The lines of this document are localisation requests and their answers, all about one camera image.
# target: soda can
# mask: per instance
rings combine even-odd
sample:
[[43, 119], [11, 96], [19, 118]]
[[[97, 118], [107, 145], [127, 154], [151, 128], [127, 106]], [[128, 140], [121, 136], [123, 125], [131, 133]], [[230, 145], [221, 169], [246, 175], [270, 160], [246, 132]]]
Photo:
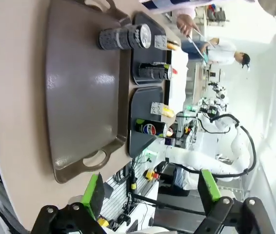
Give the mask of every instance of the soda can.
[[105, 29], [99, 33], [98, 44], [103, 50], [147, 49], [151, 45], [151, 31], [145, 23]]
[[138, 75], [141, 78], [170, 80], [173, 75], [173, 68], [164, 62], [141, 63], [138, 68]]
[[138, 118], [135, 122], [135, 130], [140, 133], [166, 137], [168, 127], [164, 122]]

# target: table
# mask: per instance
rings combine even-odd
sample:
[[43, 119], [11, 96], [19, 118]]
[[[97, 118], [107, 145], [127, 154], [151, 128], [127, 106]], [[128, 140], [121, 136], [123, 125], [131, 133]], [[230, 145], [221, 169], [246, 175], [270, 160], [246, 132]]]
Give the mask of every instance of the table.
[[[160, 23], [170, 40], [180, 42], [137, 0], [115, 0], [133, 17], [144, 11]], [[48, 0], [0, 0], [0, 174], [14, 211], [28, 230], [42, 206], [63, 208], [81, 195], [92, 172], [58, 184], [50, 162], [45, 107], [45, 29]], [[137, 88], [130, 81], [130, 95]], [[103, 180], [128, 163], [126, 144], [100, 170]]]

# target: small dark tray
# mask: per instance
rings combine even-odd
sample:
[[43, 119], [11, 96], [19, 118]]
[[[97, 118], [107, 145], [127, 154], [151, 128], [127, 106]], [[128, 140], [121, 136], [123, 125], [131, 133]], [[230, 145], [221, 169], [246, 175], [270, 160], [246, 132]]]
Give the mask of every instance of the small dark tray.
[[157, 138], [153, 135], [135, 131], [135, 121], [137, 118], [161, 121], [161, 116], [150, 113], [153, 101], [163, 102], [163, 90], [161, 87], [136, 89], [130, 101], [128, 152], [132, 158], [137, 157]]
[[160, 79], [141, 78], [138, 76], [138, 66], [140, 63], [166, 62], [166, 50], [154, 47], [155, 35], [166, 35], [165, 30], [152, 18], [143, 12], [138, 12], [134, 18], [134, 24], [146, 23], [151, 30], [151, 46], [148, 49], [135, 49], [132, 51], [131, 75], [133, 81], [140, 84], [161, 83]]

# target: bolt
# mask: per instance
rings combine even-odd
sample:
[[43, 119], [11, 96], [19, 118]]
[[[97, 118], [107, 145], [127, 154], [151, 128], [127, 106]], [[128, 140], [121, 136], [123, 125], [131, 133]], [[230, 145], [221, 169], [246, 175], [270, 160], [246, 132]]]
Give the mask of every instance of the bolt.
[[255, 201], [254, 201], [254, 200], [250, 200], [249, 203], [250, 203], [250, 205], [252, 205], [252, 206], [255, 205]]
[[224, 204], [229, 204], [230, 203], [230, 200], [225, 198], [223, 201], [222, 201]]

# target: man in white shirt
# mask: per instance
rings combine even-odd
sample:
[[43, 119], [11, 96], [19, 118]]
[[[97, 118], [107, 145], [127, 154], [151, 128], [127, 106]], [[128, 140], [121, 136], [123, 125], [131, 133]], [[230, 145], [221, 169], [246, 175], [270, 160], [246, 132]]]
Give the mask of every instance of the man in white shirt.
[[[210, 43], [214, 46], [211, 46], [205, 41], [194, 41], [194, 43], [202, 54], [207, 54], [209, 64], [228, 65], [237, 61], [242, 64], [242, 68], [244, 65], [249, 67], [251, 61], [250, 56], [244, 52], [237, 51], [236, 46], [227, 40], [213, 38], [210, 40]], [[189, 60], [201, 59], [200, 53], [192, 43], [184, 42], [181, 48], [184, 52], [188, 53]]]
[[185, 36], [189, 35], [192, 28], [199, 31], [194, 18], [196, 7], [218, 4], [225, 0], [139, 0], [142, 4], [154, 13], [165, 13], [174, 11], [177, 16], [177, 27]]

